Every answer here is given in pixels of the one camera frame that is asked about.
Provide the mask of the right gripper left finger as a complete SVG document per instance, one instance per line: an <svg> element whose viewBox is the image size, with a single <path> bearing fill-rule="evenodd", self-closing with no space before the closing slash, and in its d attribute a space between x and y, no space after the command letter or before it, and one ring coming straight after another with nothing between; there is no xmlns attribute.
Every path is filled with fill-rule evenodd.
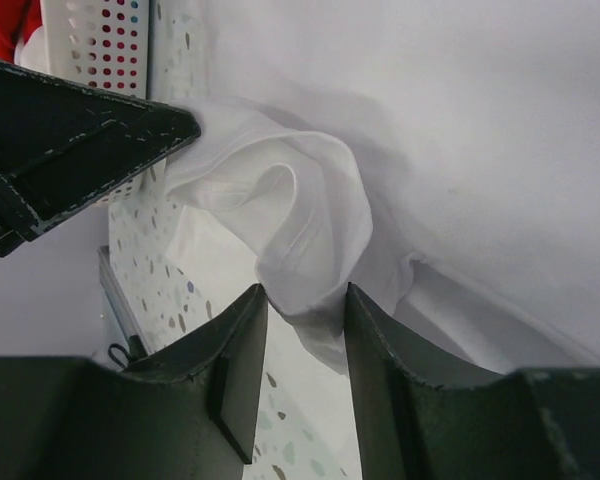
<svg viewBox="0 0 600 480"><path fill-rule="evenodd" d="M267 300L122 371L80 357L0 356L0 479L239 479L252 462Z"/></svg>

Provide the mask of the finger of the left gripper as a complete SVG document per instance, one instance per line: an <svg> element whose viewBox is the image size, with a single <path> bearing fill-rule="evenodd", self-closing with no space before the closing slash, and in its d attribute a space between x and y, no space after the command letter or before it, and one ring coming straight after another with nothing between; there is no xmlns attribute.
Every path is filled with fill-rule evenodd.
<svg viewBox="0 0 600 480"><path fill-rule="evenodd" d="M200 135L184 109L0 60L0 257Z"/></svg>

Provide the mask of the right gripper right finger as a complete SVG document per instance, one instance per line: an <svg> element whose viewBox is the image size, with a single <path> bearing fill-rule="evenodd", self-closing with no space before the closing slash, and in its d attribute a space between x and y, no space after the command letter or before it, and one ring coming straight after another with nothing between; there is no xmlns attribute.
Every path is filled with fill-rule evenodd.
<svg viewBox="0 0 600 480"><path fill-rule="evenodd" d="M366 479L600 479L600 368L501 375L350 285L345 341Z"/></svg>

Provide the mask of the white t shirt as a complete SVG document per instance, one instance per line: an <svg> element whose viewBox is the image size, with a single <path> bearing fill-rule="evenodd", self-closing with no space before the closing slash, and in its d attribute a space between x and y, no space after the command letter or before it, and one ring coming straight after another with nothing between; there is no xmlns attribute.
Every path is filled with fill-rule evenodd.
<svg viewBox="0 0 600 480"><path fill-rule="evenodd" d="M497 372L600 366L600 1L197 1L168 258L334 369L346 287Z"/></svg>

